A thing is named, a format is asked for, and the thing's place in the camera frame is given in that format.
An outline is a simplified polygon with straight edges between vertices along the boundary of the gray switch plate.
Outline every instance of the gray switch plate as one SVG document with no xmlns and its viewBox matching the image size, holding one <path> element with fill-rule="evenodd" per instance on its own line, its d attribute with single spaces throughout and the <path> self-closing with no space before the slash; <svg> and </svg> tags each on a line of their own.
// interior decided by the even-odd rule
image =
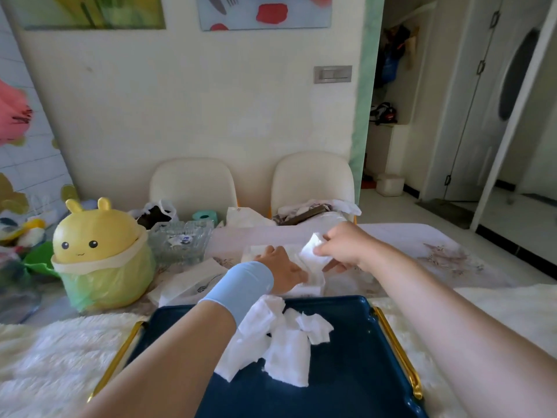
<svg viewBox="0 0 557 418">
<path fill-rule="evenodd" d="M 315 66 L 314 83 L 352 82 L 352 66 Z"/>
</svg>

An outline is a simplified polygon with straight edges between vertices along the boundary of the person's left hand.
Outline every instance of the person's left hand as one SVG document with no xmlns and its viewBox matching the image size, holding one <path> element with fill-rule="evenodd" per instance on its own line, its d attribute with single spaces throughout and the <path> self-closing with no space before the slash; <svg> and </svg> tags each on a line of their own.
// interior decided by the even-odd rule
<svg viewBox="0 0 557 418">
<path fill-rule="evenodd" d="M 308 281 L 307 272 L 290 261 L 286 250 L 282 246 L 276 249 L 267 246 L 263 255 L 257 255 L 255 261 L 266 265 L 273 273 L 275 284 L 271 290 L 272 295 L 282 295 L 299 283 Z"/>
</svg>

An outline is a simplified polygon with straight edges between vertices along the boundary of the chair backrest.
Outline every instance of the chair backrest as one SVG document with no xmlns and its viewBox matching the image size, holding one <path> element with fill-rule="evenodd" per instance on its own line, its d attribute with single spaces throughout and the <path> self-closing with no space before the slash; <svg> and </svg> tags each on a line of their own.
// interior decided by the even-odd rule
<svg viewBox="0 0 557 418">
<path fill-rule="evenodd" d="M 182 221 L 200 210 L 215 210 L 219 220 L 237 207 L 236 188 L 226 164 L 212 158 L 179 158 L 157 167 L 149 188 L 153 201 L 171 201 Z"/>
<path fill-rule="evenodd" d="M 271 211 L 310 199 L 341 199 L 354 202 L 354 178 L 348 162 L 319 151 L 284 157 L 275 168 L 271 188 Z"/>
</svg>

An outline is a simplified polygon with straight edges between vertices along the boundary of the green plastic basket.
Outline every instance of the green plastic basket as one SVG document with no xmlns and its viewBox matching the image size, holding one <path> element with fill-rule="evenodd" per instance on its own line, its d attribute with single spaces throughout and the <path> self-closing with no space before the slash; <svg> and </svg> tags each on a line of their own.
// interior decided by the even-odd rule
<svg viewBox="0 0 557 418">
<path fill-rule="evenodd" d="M 52 255 L 54 255 L 52 242 L 45 242 L 28 253 L 23 263 L 28 270 L 32 270 L 35 273 L 59 277 L 59 274 L 54 271 L 54 267 L 50 261 Z"/>
</svg>

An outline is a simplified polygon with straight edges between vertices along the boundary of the white tile wall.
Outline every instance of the white tile wall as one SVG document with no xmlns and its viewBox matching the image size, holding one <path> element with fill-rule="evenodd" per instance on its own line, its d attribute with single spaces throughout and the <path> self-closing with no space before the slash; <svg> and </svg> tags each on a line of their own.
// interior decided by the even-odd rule
<svg viewBox="0 0 557 418">
<path fill-rule="evenodd" d="M 0 147 L 0 173 L 8 178 L 15 191 L 27 196 L 30 211 L 24 216 L 18 216 L 4 210 L 0 217 L 22 222 L 46 208 L 57 210 L 62 217 L 67 209 L 60 199 L 60 192 L 62 186 L 73 183 L 60 150 L 52 146 L 52 130 L 2 8 L 0 79 L 24 90 L 34 111 L 31 126 L 25 134 L 25 144 L 22 147 L 11 144 Z"/>
</svg>

